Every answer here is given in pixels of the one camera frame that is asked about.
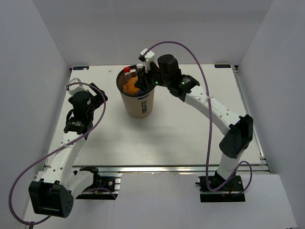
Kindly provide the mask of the blue label water bottle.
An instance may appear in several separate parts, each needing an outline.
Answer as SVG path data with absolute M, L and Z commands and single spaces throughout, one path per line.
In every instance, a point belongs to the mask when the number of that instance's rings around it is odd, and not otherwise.
M 136 65 L 136 73 L 137 73 L 137 76 L 140 76 L 141 75 L 141 72 L 145 70 L 145 67 L 142 63 L 139 63 Z
M 137 95 L 141 95 L 141 94 L 144 94 L 144 91 L 139 90 L 139 91 L 137 92 Z

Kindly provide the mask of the orange juice bottle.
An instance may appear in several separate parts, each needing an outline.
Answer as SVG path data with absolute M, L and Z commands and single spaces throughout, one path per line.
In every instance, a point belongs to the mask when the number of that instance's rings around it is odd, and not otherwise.
M 138 77 L 137 77 L 137 76 L 131 78 L 131 79 L 127 82 L 127 84 L 125 85 L 124 91 L 125 91 L 127 94 L 136 95 L 136 94 L 140 91 L 140 89 L 137 88 L 137 87 L 135 86 L 135 84 L 137 83 L 137 81 L 138 81 Z

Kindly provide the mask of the red label water bottle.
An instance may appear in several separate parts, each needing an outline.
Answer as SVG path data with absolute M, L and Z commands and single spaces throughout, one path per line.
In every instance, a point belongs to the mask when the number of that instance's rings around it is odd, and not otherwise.
M 123 77 L 123 91 L 126 92 L 127 89 L 127 83 L 128 81 L 135 76 L 136 70 L 131 69 L 130 67 L 125 67 L 124 70 L 124 77 Z

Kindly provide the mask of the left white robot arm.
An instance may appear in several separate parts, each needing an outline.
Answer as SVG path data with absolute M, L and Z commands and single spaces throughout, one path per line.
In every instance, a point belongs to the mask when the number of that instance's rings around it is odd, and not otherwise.
M 66 218 L 70 215 L 74 200 L 86 189 L 96 190 L 101 179 L 96 169 L 81 169 L 72 173 L 74 161 L 86 143 L 93 124 L 94 111 L 108 100 L 104 91 L 94 83 L 83 88 L 82 83 L 70 83 L 67 87 L 69 103 L 73 109 L 66 117 L 60 149 L 51 165 L 39 181 L 29 185 L 29 195 L 36 214 Z

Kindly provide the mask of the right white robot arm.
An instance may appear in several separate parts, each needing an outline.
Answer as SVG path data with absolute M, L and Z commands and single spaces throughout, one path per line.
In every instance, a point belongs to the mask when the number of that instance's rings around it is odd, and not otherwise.
M 136 87 L 141 90 L 166 87 L 170 94 L 192 106 L 207 117 L 224 135 L 219 144 L 222 157 L 216 170 L 215 184 L 227 190 L 233 183 L 239 160 L 253 139 L 254 121 L 248 114 L 240 116 L 208 95 L 208 90 L 190 75 L 182 74 L 178 61 L 171 54 L 140 55 L 143 67 L 138 70 Z

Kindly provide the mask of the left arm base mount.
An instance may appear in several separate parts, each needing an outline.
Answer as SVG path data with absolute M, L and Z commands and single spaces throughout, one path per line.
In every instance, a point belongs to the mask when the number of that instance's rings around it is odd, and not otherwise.
M 93 183 L 85 188 L 85 192 L 79 194 L 76 199 L 84 200 L 115 200 L 118 196 L 119 188 L 116 187 L 118 177 L 103 175 L 97 167 L 81 167 L 74 170 L 74 175 L 87 171 L 93 174 Z

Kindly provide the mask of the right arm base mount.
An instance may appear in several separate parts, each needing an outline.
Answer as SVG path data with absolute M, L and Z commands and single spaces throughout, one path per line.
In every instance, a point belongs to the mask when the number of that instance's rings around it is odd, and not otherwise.
M 195 185 L 199 188 L 201 203 L 245 202 L 241 176 L 234 176 L 219 190 L 211 192 L 206 184 L 205 176 L 198 177 Z

